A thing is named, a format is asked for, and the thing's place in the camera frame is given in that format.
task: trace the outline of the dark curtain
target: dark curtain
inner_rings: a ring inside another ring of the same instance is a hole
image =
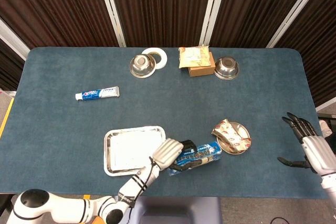
[[[208,0],[115,0],[129,47],[197,46]]]
[[[212,47],[266,47],[296,0],[222,0]]]
[[[336,97],[336,0],[310,0],[276,47],[301,53],[316,106]]]
[[[0,0],[0,17],[30,49],[118,46],[104,0]]]
[[[0,40],[0,88],[16,90],[25,61]]]

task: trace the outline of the black cable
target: black cable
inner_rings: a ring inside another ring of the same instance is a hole
[[[151,170],[150,170],[150,172],[149,172],[149,174],[148,174],[148,177],[147,177],[145,183],[144,183],[143,186],[140,188],[138,194],[137,194],[136,197],[134,198],[134,203],[136,202],[136,200],[137,200],[138,197],[140,196],[141,191],[145,191],[145,186],[147,185],[147,182],[148,182],[149,178],[151,177],[153,168],[154,168],[154,166],[155,166],[155,162],[153,161],[153,159],[152,159],[151,157],[149,157],[149,159],[151,160]],[[127,221],[126,224],[129,224],[129,223],[130,223],[132,210],[133,210],[133,208],[131,208],[131,210],[130,210],[130,214],[128,215],[128,221]]]
[[[286,220],[286,219],[285,219],[285,218],[283,218],[283,217],[275,217],[275,218],[273,218],[273,220],[271,220],[270,224],[272,224],[272,223],[273,223],[273,221],[275,221],[276,219],[281,219],[281,220],[284,220],[285,222],[287,222],[287,224],[290,224],[290,223],[288,222],[288,220]]]

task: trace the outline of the blue tabletop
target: blue tabletop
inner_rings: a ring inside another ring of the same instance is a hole
[[[297,51],[211,48],[215,59],[232,56],[240,65],[239,76],[227,81],[215,75],[191,78],[179,69],[177,48],[163,49],[166,67],[146,79],[129,71],[143,48],[32,50],[0,139],[0,191],[115,195],[130,177],[104,172],[103,138],[109,130],[159,125],[167,137],[201,145],[216,140],[212,128],[227,118],[249,131],[247,152],[223,152],[219,161],[171,177],[162,171],[145,195],[327,197],[318,175],[277,161],[304,156],[281,119],[286,112],[318,129]],[[119,86],[119,98],[75,99],[83,90],[112,86]]]

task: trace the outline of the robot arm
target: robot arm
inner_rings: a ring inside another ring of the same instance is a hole
[[[7,224],[39,224],[46,212],[58,223],[85,223],[93,216],[100,216],[106,224],[118,224],[126,210],[134,207],[137,198],[183,149],[184,145],[176,140],[163,142],[150,157],[151,165],[140,169],[120,188],[118,201],[111,196],[96,200],[67,199],[39,189],[25,191],[17,198]]]
[[[282,118],[292,128],[299,140],[306,161],[288,161],[283,157],[278,160],[290,167],[311,168],[322,178],[321,186],[326,190],[336,207],[336,157],[329,144],[322,136],[318,136],[312,125],[305,119],[287,113],[289,118]]]

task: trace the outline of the tape roll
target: tape roll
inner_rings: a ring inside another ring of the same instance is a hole
[[[156,68],[155,69],[164,68],[164,66],[166,66],[166,64],[167,64],[167,54],[161,48],[158,48],[158,47],[147,48],[142,52],[142,54],[143,55],[156,54],[156,55],[159,55],[161,57],[160,62],[156,63]]]

